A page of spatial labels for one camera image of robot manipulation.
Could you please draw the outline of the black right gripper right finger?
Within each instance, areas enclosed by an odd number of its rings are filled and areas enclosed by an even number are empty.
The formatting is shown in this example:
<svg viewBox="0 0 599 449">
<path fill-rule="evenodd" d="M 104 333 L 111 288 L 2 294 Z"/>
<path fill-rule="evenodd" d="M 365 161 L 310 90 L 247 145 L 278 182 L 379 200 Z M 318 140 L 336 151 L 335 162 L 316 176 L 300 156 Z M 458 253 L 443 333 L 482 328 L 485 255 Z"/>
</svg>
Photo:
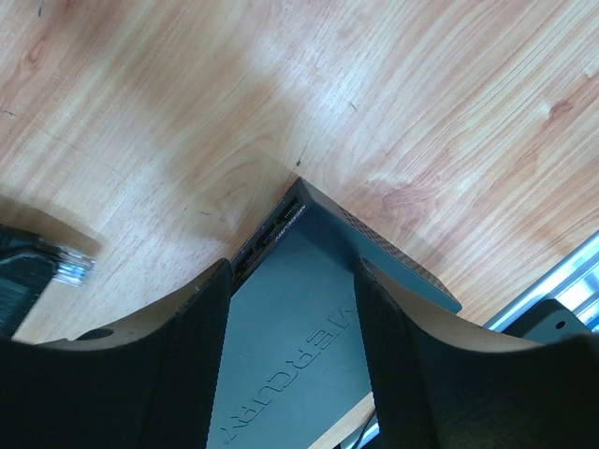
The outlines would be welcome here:
<svg viewBox="0 0 599 449">
<path fill-rule="evenodd" d="M 368 261 L 355 296 L 386 448 L 594 448 L 598 338 L 550 344 L 488 330 Z"/>
</svg>

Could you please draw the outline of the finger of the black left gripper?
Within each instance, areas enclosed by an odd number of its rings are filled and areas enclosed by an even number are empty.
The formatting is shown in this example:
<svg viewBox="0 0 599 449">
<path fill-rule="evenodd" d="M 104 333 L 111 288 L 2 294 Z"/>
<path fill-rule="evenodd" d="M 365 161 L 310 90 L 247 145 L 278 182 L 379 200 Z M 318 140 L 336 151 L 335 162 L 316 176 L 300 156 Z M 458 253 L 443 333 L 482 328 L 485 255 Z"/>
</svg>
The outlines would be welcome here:
<svg viewBox="0 0 599 449">
<path fill-rule="evenodd" d="M 1 338 L 10 339 L 56 273 L 56 262 L 39 252 L 1 255 Z"/>
</svg>

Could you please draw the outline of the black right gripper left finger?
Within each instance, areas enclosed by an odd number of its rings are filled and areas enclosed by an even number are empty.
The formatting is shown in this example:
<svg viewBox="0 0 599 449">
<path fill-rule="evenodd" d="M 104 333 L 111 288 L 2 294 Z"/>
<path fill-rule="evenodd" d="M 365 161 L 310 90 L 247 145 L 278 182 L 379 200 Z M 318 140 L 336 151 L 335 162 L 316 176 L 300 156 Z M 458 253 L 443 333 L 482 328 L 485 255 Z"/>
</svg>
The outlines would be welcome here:
<svg viewBox="0 0 599 449">
<path fill-rule="evenodd" d="M 221 259 L 75 340 L 2 340 L 2 446 L 205 447 L 231 290 Z"/>
</svg>

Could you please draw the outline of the black network switch box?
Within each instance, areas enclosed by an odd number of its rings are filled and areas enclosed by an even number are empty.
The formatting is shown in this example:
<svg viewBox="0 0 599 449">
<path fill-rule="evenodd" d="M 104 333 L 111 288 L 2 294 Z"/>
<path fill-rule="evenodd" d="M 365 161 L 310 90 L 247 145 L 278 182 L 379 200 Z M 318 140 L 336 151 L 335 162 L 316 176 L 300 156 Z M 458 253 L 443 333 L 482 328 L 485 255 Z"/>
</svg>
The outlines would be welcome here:
<svg viewBox="0 0 599 449">
<path fill-rule="evenodd" d="M 414 259 L 305 180 L 235 255 L 211 448 L 307 448 L 370 390 L 354 293 L 366 259 L 451 312 Z"/>
</svg>

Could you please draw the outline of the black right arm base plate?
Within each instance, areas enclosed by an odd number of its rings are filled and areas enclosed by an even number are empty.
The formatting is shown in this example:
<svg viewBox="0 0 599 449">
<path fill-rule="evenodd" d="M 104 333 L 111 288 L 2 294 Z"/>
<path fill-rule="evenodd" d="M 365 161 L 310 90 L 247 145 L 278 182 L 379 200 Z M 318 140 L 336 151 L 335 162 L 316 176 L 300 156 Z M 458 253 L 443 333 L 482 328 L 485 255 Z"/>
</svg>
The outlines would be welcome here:
<svg viewBox="0 0 599 449">
<path fill-rule="evenodd" d="M 545 299 L 525 311 L 503 333 L 512 337 L 549 344 L 591 330 L 556 299 Z"/>
</svg>

